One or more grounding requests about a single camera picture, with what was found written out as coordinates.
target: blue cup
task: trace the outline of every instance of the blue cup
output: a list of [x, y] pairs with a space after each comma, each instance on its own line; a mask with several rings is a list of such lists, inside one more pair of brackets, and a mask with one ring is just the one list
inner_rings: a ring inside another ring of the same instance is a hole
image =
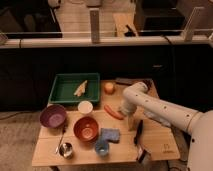
[[108, 141], [98, 139], [95, 143], [95, 151], [99, 156], [106, 156], [109, 153]]

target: sausage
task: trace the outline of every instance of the sausage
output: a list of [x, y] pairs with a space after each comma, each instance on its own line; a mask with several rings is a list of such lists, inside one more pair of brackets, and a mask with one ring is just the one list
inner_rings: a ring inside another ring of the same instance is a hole
[[104, 105], [104, 110], [105, 110], [108, 114], [110, 114], [112, 117], [114, 117], [114, 118], [116, 118], [116, 119], [119, 119], [119, 120], [123, 120], [123, 119], [124, 119], [124, 116], [123, 116], [121, 113], [113, 111], [113, 110], [109, 107], [109, 105]]

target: orange bowl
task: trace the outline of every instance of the orange bowl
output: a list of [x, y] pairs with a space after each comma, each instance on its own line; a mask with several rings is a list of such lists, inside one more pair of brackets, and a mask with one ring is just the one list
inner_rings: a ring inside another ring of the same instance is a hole
[[79, 119], [73, 128], [75, 136], [83, 142], [93, 141], [98, 137], [98, 123], [92, 117]]

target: small bowl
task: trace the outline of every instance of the small bowl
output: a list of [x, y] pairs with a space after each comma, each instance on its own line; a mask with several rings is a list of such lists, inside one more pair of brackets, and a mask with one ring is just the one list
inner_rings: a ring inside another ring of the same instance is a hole
[[63, 156], [64, 158], [67, 158], [67, 159], [71, 158], [73, 155], [72, 144], [70, 143], [61, 144], [59, 148], [59, 154]]
[[84, 100], [78, 104], [78, 111], [83, 115], [89, 115], [92, 113], [93, 105], [90, 101]]
[[83, 142], [90, 142], [98, 137], [98, 123], [92, 117], [79, 119], [73, 128], [75, 136]]
[[101, 157], [106, 156], [109, 153], [109, 142], [98, 139], [95, 143], [95, 152]]
[[44, 127], [57, 128], [62, 125], [66, 119], [66, 109], [64, 106], [54, 104], [46, 107], [40, 115], [40, 123]]

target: floor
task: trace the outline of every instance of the floor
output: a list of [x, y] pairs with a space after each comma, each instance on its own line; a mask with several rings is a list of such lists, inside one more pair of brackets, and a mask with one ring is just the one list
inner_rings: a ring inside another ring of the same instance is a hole
[[[49, 167], [32, 167], [36, 140], [40, 130], [40, 111], [0, 113], [0, 170], [51, 171]], [[141, 164], [85, 165], [60, 167], [61, 171], [147, 171]], [[153, 162], [150, 171], [168, 171], [166, 161]]]
[[[113, 13], [134, 12], [131, 0], [102, 0], [99, 8], [99, 22], [102, 37], [115, 36]], [[90, 37], [89, 8], [84, 0], [62, 0], [61, 7], [55, 10], [63, 37]]]

